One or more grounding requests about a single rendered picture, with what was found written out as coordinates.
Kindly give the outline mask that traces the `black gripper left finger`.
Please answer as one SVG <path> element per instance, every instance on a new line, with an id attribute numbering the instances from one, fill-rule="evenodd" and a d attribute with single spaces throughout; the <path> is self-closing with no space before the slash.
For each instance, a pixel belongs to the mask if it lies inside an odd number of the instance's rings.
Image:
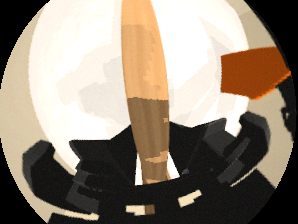
<path id="1" fill-rule="evenodd" d="M 118 135 L 114 135 L 112 139 L 73 139 L 69 141 L 69 147 L 80 160 L 112 163 L 120 175 L 129 181 L 128 185 L 136 184 L 138 152 L 130 125 L 122 129 Z"/>

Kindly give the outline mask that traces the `wooden post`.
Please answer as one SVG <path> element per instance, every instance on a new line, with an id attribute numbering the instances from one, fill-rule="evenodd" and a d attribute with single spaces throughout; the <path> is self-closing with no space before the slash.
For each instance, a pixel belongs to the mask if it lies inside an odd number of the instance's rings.
<path id="1" fill-rule="evenodd" d="M 144 171 L 144 169 L 142 169 L 142 165 L 141 165 L 141 172 L 142 171 Z M 142 185 L 148 184 L 146 183 L 144 173 L 141 173 L 141 180 L 142 180 Z M 170 180 L 168 169 L 166 169 L 165 180 Z M 154 205 L 144 205 L 144 212 L 145 214 L 156 214 L 156 209 L 154 209 Z"/>

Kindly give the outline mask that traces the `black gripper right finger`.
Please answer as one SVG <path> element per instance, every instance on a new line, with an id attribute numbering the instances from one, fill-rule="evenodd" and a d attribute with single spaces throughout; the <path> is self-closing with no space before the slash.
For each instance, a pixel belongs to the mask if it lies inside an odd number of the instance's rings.
<path id="1" fill-rule="evenodd" d="M 226 117 L 198 124 L 196 127 L 186 127 L 169 121 L 169 155 L 172 156 L 178 175 L 185 176 L 189 173 L 189 165 L 192 164 L 202 139 L 222 131 L 226 128 L 226 124 Z"/>

